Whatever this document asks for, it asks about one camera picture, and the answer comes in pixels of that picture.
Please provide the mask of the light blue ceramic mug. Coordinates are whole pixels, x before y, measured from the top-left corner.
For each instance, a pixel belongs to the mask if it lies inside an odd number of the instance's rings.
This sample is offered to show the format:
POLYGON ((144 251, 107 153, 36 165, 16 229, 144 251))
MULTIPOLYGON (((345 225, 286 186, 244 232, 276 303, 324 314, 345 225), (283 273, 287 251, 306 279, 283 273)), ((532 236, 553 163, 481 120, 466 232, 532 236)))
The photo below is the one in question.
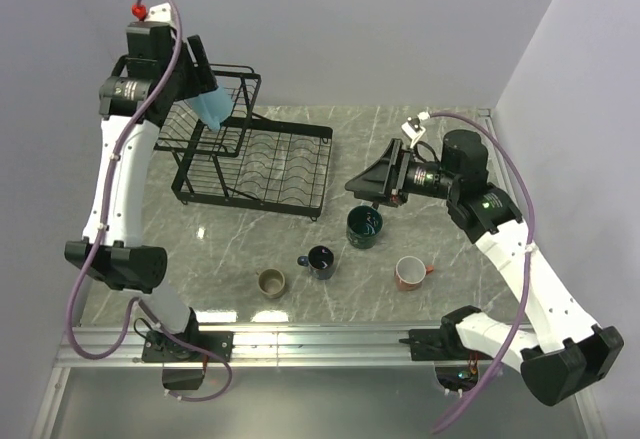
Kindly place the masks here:
POLYGON ((185 102, 213 132, 221 129, 223 122, 231 116, 234 108, 231 96, 223 87, 186 99, 185 102))

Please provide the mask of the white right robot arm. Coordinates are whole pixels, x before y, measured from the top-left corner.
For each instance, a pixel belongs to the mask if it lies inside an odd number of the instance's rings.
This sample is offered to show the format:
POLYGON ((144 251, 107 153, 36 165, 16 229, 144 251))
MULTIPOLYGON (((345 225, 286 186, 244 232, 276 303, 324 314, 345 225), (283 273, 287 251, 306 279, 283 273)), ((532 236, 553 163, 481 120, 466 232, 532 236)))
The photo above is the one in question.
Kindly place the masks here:
POLYGON ((345 188, 355 198, 399 207, 409 196, 442 199, 454 224, 493 264, 519 301, 514 332, 475 306, 441 320, 430 350, 441 359, 472 352, 521 374, 532 395, 554 406, 603 379, 624 346, 619 331, 601 327, 566 289, 533 241, 510 196, 488 179, 488 150, 478 133, 454 130, 437 161, 421 162, 399 139, 345 188))

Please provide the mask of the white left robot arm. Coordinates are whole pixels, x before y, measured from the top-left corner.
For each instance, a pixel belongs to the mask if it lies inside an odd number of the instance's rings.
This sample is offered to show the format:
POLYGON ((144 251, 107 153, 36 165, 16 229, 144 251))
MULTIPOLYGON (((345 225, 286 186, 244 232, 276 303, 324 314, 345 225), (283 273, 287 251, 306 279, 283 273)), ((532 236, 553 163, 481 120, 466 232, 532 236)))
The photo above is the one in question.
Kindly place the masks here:
POLYGON ((66 310, 66 336, 81 348, 73 313, 81 286, 91 278, 129 296, 154 329, 168 333, 165 347, 189 361, 201 349, 194 313, 165 282, 164 248, 142 238, 143 195, 154 146, 172 106, 184 101, 217 131, 233 104, 218 85, 198 36, 184 38, 177 21, 144 20, 126 30, 128 51, 99 92, 102 152, 93 204, 78 241, 65 245, 65 259, 79 270, 66 310))

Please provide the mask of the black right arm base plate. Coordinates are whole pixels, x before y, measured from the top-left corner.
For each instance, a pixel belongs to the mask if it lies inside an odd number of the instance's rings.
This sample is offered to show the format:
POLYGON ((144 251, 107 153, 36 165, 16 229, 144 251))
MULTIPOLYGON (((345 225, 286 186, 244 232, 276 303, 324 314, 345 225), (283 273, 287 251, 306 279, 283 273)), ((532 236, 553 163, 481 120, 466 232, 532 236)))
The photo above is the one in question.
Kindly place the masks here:
POLYGON ((465 348, 457 336, 442 328, 411 329, 398 342, 409 347, 414 362, 487 359, 485 354, 465 348))

